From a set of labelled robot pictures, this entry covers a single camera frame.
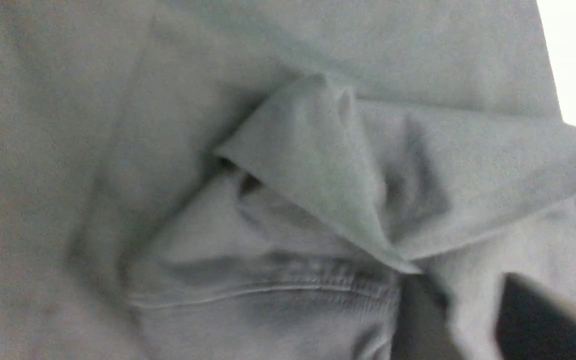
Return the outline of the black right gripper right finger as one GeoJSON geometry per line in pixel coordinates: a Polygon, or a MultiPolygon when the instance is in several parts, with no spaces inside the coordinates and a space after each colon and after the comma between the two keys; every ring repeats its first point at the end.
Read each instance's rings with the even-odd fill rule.
{"type": "Polygon", "coordinates": [[[576,305],[506,273],[495,339],[505,360],[576,360],[576,305]]]}

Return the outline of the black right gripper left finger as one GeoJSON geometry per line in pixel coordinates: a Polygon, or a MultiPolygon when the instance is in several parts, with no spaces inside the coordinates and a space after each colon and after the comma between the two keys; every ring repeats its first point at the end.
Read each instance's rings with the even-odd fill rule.
{"type": "Polygon", "coordinates": [[[448,328],[450,301],[428,274],[403,278],[392,360],[461,360],[448,328]]]}

